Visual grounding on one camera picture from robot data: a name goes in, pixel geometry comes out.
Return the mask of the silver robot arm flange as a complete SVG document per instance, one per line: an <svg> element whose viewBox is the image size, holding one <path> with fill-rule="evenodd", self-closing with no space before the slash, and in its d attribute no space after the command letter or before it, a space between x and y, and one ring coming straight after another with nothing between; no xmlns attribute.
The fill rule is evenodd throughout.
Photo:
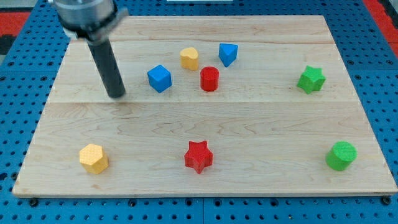
<svg viewBox="0 0 398 224"><path fill-rule="evenodd" d="M114 0L49 0L58 14L65 34L98 45L108 39L112 30L129 15Z"/></svg>

